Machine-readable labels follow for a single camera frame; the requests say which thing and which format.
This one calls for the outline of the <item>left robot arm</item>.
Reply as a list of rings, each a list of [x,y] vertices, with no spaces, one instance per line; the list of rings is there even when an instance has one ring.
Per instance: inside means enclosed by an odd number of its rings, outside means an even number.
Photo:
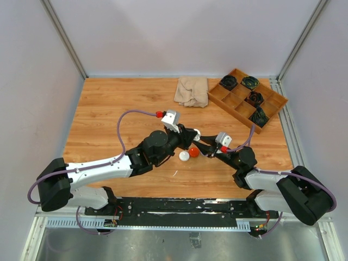
[[[173,157],[175,149],[187,150],[198,136],[198,130],[179,125],[178,131],[166,128],[152,132],[122,156],[69,164],[63,158],[56,158],[36,179],[41,209],[52,212],[66,206],[81,206],[110,215],[116,210],[112,189],[90,188],[89,184],[150,172]]]

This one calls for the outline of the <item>white round case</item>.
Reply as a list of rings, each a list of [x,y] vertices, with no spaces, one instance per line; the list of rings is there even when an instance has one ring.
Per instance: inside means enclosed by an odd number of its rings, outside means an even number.
[[[194,129],[194,131],[196,132],[196,135],[194,137],[194,141],[200,141],[201,138],[201,132],[198,129]]]

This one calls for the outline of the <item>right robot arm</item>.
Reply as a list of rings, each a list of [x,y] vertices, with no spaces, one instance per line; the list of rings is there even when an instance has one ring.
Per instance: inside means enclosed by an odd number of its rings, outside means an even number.
[[[337,200],[306,167],[288,171],[263,170],[250,142],[229,148],[225,134],[202,136],[194,145],[208,158],[217,158],[235,169],[233,179],[239,188],[250,190],[246,198],[247,213],[260,217],[267,211],[293,214],[306,225],[315,224],[323,215],[335,210]]]

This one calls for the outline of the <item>white earbud charging case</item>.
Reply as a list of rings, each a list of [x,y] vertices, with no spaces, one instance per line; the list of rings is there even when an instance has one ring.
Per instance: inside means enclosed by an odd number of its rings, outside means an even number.
[[[179,153],[179,159],[181,161],[188,161],[190,159],[190,154],[187,151],[181,151]]]

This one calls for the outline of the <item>orange round case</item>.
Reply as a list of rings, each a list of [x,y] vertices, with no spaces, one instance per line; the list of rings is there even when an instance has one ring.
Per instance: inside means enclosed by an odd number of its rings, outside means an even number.
[[[189,156],[192,158],[196,158],[200,155],[200,150],[196,147],[192,147],[188,150]]]

